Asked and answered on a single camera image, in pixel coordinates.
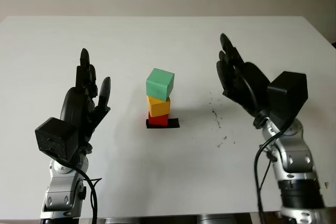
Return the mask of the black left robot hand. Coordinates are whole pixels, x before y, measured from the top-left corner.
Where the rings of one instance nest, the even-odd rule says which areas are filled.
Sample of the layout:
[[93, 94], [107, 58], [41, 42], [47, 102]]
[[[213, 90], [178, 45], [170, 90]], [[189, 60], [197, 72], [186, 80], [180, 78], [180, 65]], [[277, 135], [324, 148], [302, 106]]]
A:
[[87, 49], [82, 49], [80, 65], [76, 70], [75, 86], [67, 92], [60, 119], [71, 123], [78, 130], [78, 148], [86, 154], [92, 153], [89, 143], [96, 127], [110, 111], [111, 78], [104, 78], [101, 89], [96, 85], [96, 70], [90, 63]]

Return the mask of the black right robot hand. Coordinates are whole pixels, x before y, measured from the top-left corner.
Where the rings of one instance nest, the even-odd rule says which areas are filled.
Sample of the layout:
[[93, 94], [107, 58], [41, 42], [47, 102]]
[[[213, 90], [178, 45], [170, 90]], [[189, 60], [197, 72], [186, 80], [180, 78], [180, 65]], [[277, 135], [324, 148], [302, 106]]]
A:
[[241, 105], [253, 117], [268, 109], [268, 78], [253, 63], [244, 62], [225, 34], [220, 35], [222, 50], [216, 69], [223, 95]]

